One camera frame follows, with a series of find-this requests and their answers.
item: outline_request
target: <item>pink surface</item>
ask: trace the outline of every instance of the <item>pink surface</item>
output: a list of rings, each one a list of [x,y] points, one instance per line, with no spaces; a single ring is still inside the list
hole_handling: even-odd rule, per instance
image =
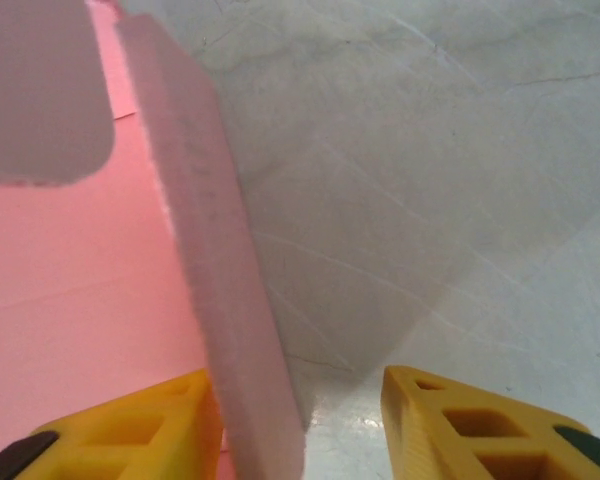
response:
[[[151,17],[119,32],[238,478],[299,479],[304,432],[211,82]]]
[[[57,189],[0,187],[0,449],[205,365],[113,17],[91,8],[108,29],[104,64],[118,66],[107,76],[114,110],[127,116],[95,175]]]

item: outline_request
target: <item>scratch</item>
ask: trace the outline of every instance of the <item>scratch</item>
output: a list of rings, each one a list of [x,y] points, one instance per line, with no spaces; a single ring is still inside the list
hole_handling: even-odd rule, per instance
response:
[[[311,5],[308,1],[305,0],[305,5],[306,7],[311,10],[315,15],[317,15],[319,18],[322,18],[328,22],[332,22],[338,25],[342,25],[344,27],[354,27],[358,32],[362,33],[365,37],[365,41],[366,43],[368,43],[376,52],[378,52],[382,57],[388,59],[389,61],[391,61],[396,67],[398,68],[403,68],[404,70],[406,70],[408,73],[410,73],[411,75],[417,77],[417,78],[422,78],[425,77],[428,80],[433,82],[433,77],[431,77],[430,75],[423,73],[423,74],[418,74],[416,73],[410,66],[409,63],[403,63],[400,62],[398,60],[396,60],[395,55],[391,55],[391,52],[387,51],[386,49],[382,48],[378,42],[376,42],[370,35],[367,34],[367,32],[359,25],[356,24],[352,24],[352,23],[348,23],[345,22],[344,20],[341,20],[339,18],[334,18],[330,15],[327,15],[325,13],[320,12],[316,7],[314,7],[313,5]]]
[[[218,43],[220,40],[222,40],[224,37],[226,37],[227,35],[229,35],[231,32],[233,32],[234,30],[236,30],[238,27],[241,27],[246,21],[251,20],[251,17],[253,17],[255,14],[259,13],[260,10],[262,10],[262,7],[260,8],[256,8],[254,9],[252,12],[249,12],[247,15],[245,15],[244,17],[240,18],[240,20],[238,20],[237,23],[235,23],[234,25],[232,25],[226,32],[224,32],[222,35],[220,35],[218,38],[214,39],[211,43],[209,44],[205,44],[206,47],[211,47],[214,44]]]
[[[291,301],[280,293],[270,283],[267,283],[267,288],[273,293],[304,325],[306,325],[312,332],[314,332],[320,340],[325,344],[331,353],[346,367],[347,371],[353,372],[354,368],[349,361],[340,355],[334,348],[331,340],[316,326],[314,323],[305,315],[305,313],[296,307]]]
[[[572,82],[574,80],[586,80],[588,78],[600,77],[600,72],[585,73],[582,75],[574,75],[572,77],[552,77],[542,78],[540,80],[531,80],[530,82],[514,83],[506,93],[517,87],[526,87],[528,85],[537,85],[539,83],[555,83],[555,82]]]
[[[462,65],[460,63],[459,60],[457,60],[453,55],[451,55],[449,52],[447,52],[444,48],[442,48],[440,45],[437,45],[436,42],[434,42],[431,38],[429,38],[427,35],[425,35],[422,31],[420,31],[415,25],[412,25],[410,23],[407,23],[406,21],[400,19],[399,17],[397,17],[396,15],[390,15],[387,12],[384,12],[378,8],[372,7],[370,5],[365,5],[357,0],[346,0],[349,3],[353,3],[358,5],[361,8],[364,8],[372,13],[375,13],[378,16],[384,17],[384,18],[389,18],[390,20],[393,20],[395,23],[397,23],[398,25],[400,25],[401,27],[405,28],[406,30],[408,30],[409,32],[411,32],[413,35],[415,35],[416,37],[418,37],[419,39],[421,39],[423,42],[425,42],[427,45],[429,45],[429,47],[435,52],[435,51],[440,51],[445,58],[447,58],[451,63],[453,63],[456,68],[458,70],[460,70],[462,73],[464,73],[464,75],[471,80],[471,82],[478,87],[480,90],[483,89],[482,84],[478,81],[478,79],[476,77],[474,77],[471,72],[469,72],[469,70],[467,70],[464,65]]]
[[[288,357],[288,358],[293,358],[295,360],[300,360],[301,362],[304,362],[304,363],[310,363],[311,365],[319,365],[321,367],[329,367],[330,369],[338,370],[339,372],[351,373],[353,371],[348,368],[342,368],[342,367],[338,367],[337,365],[332,365],[328,362],[318,362],[316,360],[309,360],[308,358],[304,358],[299,355],[295,355],[293,353],[285,353],[284,356]]]

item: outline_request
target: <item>pink foam board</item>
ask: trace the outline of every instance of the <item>pink foam board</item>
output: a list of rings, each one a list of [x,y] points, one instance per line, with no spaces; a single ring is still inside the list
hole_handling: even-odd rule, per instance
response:
[[[304,432],[211,82],[151,17],[118,28],[237,476],[299,479]]]
[[[121,11],[114,2],[88,0],[87,5],[91,19],[97,26],[95,33],[102,50],[100,57],[113,118],[118,119],[136,113],[138,108],[135,103],[131,78],[127,71],[122,45],[120,45],[115,30],[115,24],[121,16]]]
[[[98,29],[113,28],[105,17]],[[105,64],[122,61],[108,57],[111,31],[98,38]],[[125,93],[116,78],[109,91]],[[126,94],[119,113],[136,110]],[[137,114],[115,121],[115,139],[105,167],[74,185],[0,187],[0,449],[206,365]]]
[[[112,146],[84,1],[0,0],[0,182],[74,182]]]

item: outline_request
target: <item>white table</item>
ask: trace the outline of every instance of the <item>white table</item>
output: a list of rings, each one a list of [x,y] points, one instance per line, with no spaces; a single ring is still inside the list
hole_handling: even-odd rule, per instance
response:
[[[308,479],[390,478],[389,363],[600,436],[600,0],[124,3],[216,81]]]

